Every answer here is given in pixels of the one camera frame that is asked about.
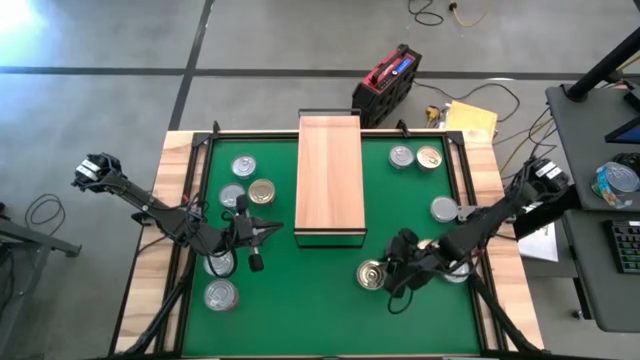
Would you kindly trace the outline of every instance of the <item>floor stripe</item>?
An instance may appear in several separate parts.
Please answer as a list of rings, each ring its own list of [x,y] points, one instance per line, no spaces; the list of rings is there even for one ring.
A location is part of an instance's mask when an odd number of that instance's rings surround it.
[[[220,77],[329,77],[362,78],[370,70],[327,70],[327,69],[196,69],[197,57],[202,48],[204,30],[198,30],[194,48],[189,55],[187,68],[114,68],[114,67],[31,67],[0,66],[0,74],[25,75],[129,75],[129,76],[220,76]],[[548,80],[577,81],[582,73],[554,72],[500,72],[500,71],[418,71],[421,79],[452,80]],[[638,78],[640,74],[625,74],[628,78]]]
[[[191,88],[191,82],[193,80],[194,70],[198,63],[198,57],[200,56],[200,50],[202,49],[202,42],[204,41],[204,35],[207,32],[207,22],[209,21],[209,15],[211,14],[211,7],[214,0],[206,0],[204,8],[202,9],[202,15],[200,16],[200,22],[198,23],[198,29],[193,39],[193,45],[191,47],[191,53],[189,54],[189,60],[187,60],[187,68],[184,70],[184,76],[182,77],[182,83],[178,90],[178,96],[176,97],[176,103],[171,113],[171,119],[169,120],[168,130],[178,130],[180,128],[180,121],[182,121],[182,113],[187,103],[187,97],[189,96],[189,89]]]

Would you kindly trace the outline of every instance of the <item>red battery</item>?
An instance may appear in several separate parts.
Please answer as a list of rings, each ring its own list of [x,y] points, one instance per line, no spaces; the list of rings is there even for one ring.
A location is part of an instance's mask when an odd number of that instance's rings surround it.
[[[351,107],[361,111],[361,128],[378,126],[407,96],[420,59],[422,55],[400,44],[358,84]]]

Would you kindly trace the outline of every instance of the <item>white paper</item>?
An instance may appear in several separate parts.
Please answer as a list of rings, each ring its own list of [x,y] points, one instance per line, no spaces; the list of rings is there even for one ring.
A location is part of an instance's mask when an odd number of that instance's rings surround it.
[[[520,255],[535,259],[558,262],[558,246],[556,245],[556,229],[553,223],[538,229],[536,232],[518,241]]]

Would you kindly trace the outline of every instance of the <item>can lid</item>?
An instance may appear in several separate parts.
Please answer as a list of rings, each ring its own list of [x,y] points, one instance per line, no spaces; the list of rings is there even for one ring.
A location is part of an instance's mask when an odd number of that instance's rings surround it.
[[[606,175],[609,185],[620,192],[634,192],[640,187],[638,174],[629,167],[615,162],[608,162]]]
[[[211,310],[229,309],[236,298],[236,288],[229,280],[214,280],[204,291],[204,302]]]
[[[406,145],[396,145],[391,148],[389,159],[399,166],[409,166],[414,160],[413,151]]]
[[[219,199],[224,207],[236,207],[236,199],[244,194],[244,188],[240,184],[227,184],[220,189]]]
[[[222,256],[209,256],[209,259],[211,260],[211,265],[213,265],[213,270],[215,270],[218,275],[228,275],[231,269],[233,269],[234,261],[231,251],[227,251],[227,253]],[[215,276],[206,258],[204,259],[204,270],[207,274]]]
[[[237,176],[249,176],[256,170],[256,159],[251,155],[239,155],[231,163],[231,171]]]
[[[367,260],[358,266],[357,278],[363,288],[377,290],[384,285],[386,273],[379,262]]]
[[[438,196],[431,202],[431,214],[440,221],[451,221],[458,217],[458,204],[450,197]]]
[[[256,204],[267,204],[276,195],[276,188],[267,179],[258,179],[249,186],[249,198]]]
[[[440,152],[431,146],[423,146],[418,149],[418,162],[426,168],[436,168],[442,162]]]
[[[451,262],[451,264],[449,264],[449,266],[454,266],[457,262],[454,260]],[[464,263],[462,264],[459,268],[455,269],[451,275],[444,275],[444,278],[448,281],[448,282],[452,282],[452,283],[461,283],[464,282],[465,280],[467,280],[467,278],[469,277],[469,272],[471,271],[471,267],[469,267],[469,263]]]

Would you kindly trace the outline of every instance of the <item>wooden block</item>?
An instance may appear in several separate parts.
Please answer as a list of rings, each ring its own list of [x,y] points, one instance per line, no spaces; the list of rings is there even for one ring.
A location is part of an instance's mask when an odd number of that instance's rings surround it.
[[[358,116],[300,117],[295,231],[314,229],[366,232]]]

